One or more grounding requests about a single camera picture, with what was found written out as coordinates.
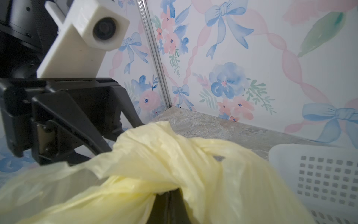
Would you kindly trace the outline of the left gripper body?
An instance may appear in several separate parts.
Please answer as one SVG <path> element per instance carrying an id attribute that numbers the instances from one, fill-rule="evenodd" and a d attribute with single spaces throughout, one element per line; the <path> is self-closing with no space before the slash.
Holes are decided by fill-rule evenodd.
<path id="1" fill-rule="evenodd" d="M 1 1 L 1 126 L 11 153 L 22 158 L 32 147 L 31 100 L 34 96 L 65 91 L 71 94 L 103 138 L 116 140 L 123 132 L 110 90 L 120 85 L 112 78 L 37 78 L 36 71 L 58 36 L 58 26 L 45 8 L 47 1 Z M 56 2 L 67 14 L 72 1 Z M 33 157 L 40 165 L 66 161 L 71 165 L 88 157 Z"/>

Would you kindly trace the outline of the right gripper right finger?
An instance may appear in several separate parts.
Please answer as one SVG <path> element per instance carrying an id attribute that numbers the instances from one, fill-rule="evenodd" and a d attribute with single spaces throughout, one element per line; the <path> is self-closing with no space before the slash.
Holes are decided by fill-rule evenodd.
<path id="1" fill-rule="evenodd" d="M 169 192 L 169 223 L 191 224 L 180 189 Z"/>

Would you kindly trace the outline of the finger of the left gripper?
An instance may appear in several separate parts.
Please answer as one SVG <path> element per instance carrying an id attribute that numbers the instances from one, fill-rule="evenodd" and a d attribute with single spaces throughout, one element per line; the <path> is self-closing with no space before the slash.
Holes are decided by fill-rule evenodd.
<path id="1" fill-rule="evenodd" d="M 136 109 L 126 91 L 120 85 L 112 86 L 110 90 L 110 96 L 112 98 L 115 110 L 119 109 L 127 118 L 133 128 L 143 126 L 144 123 L 138 116 Z"/>
<path id="2" fill-rule="evenodd" d="M 111 151 L 99 128 L 75 98 L 65 91 L 36 95 L 31 100 L 33 157 L 80 157 L 76 148 L 86 146 L 98 155 Z"/>

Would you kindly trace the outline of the yellow plastic bag orange print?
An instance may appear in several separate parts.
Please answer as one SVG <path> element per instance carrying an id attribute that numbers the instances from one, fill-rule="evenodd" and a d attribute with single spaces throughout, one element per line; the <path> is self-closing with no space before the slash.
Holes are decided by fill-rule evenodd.
<path id="1" fill-rule="evenodd" d="M 113 150 L 24 172 L 1 188 L 3 224 L 144 224 L 158 194 L 179 190 L 193 224 L 313 224 L 284 180 L 249 149 L 186 138 L 160 121 Z"/>

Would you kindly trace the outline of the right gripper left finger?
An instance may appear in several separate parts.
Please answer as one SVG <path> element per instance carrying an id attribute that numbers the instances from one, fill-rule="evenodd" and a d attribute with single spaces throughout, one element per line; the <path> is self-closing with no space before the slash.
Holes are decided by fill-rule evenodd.
<path id="1" fill-rule="evenodd" d="M 147 224 L 169 223 L 169 193 L 157 195 Z"/>

